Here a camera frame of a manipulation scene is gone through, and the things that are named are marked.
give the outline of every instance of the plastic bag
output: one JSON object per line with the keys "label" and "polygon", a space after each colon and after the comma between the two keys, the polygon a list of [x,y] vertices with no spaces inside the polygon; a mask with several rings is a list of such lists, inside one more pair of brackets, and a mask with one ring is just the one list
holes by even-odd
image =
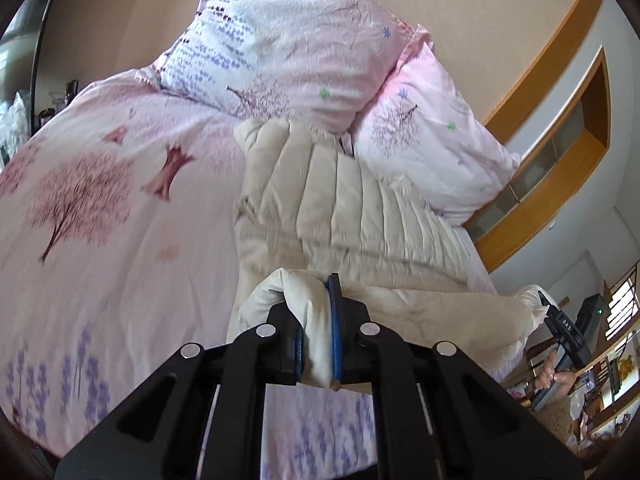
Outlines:
{"label": "plastic bag", "polygon": [[0,146],[12,158],[30,136],[28,94],[23,99],[18,92],[14,104],[0,118]]}

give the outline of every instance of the wall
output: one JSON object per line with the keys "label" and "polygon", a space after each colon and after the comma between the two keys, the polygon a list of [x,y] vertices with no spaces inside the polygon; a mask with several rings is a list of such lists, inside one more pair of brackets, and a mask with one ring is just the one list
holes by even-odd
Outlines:
{"label": "wall", "polygon": [[[379,1],[431,31],[438,57],[482,119],[533,62],[575,0]],[[60,89],[75,77],[84,86],[150,63],[189,25],[197,2],[55,0],[40,81]]]}
{"label": "wall", "polygon": [[[629,31],[628,37],[632,48],[630,66],[634,81],[640,81],[640,40],[632,30]],[[635,92],[633,104],[633,135],[616,207],[636,239],[640,240],[640,91]]]}
{"label": "wall", "polygon": [[611,98],[609,151],[580,191],[562,207],[553,227],[542,229],[492,272],[496,289],[502,294],[510,294],[527,283],[550,287],[584,256],[593,237],[598,235],[598,226],[616,205],[633,121],[634,78],[629,65],[636,45],[628,42],[629,30],[630,25],[615,0],[604,0],[572,62],[507,143],[510,150],[528,152],[571,100],[600,47],[604,47]]}
{"label": "wall", "polygon": [[[602,292],[602,276],[593,259],[585,253],[562,278],[545,290],[556,300],[556,303],[569,297],[569,303],[562,308],[562,311],[575,320],[584,299]],[[542,324],[529,337],[527,347],[537,345],[549,337],[551,332],[546,325]]]}
{"label": "wall", "polygon": [[640,260],[638,242],[616,208],[594,227],[590,239],[589,253],[609,286]]}

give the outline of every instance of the pink pillow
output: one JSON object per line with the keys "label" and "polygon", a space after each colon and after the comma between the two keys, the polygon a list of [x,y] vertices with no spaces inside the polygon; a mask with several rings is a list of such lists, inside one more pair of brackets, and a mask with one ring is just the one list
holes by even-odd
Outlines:
{"label": "pink pillow", "polygon": [[355,156],[379,176],[405,175],[432,210],[461,225],[518,169],[482,126],[418,27],[396,70],[353,126]]}
{"label": "pink pillow", "polygon": [[240,119],[343,133],[413,33],[375,0],[201,0],[156,68],[165,89]]}

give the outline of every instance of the wooden window frame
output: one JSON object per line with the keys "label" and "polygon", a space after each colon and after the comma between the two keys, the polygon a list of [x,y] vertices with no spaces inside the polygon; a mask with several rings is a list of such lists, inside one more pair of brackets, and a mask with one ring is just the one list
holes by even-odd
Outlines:
{"label": "wooden window frame", "polygon": [[[513,178],[551,141],[569,114],[582,102],[584,129],[556,165],[520,203],[476,241],[489,272],[497,269],[542,230],[576,194],[609,149],[610,93],[607,59],[601,47],[586,76],[560,116],[522,161]],[[493,202],[478,210],[468,226]]]}

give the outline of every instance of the bottle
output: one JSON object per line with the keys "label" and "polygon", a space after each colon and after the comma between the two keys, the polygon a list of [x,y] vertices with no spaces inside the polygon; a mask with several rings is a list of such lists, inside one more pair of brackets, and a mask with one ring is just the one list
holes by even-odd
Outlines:
{"label": "bottle", "polygon": [[521,383],[507,388],[507,393],[510,394],[515,400],[530,399],[536,392],[535,380],[524,380]]}

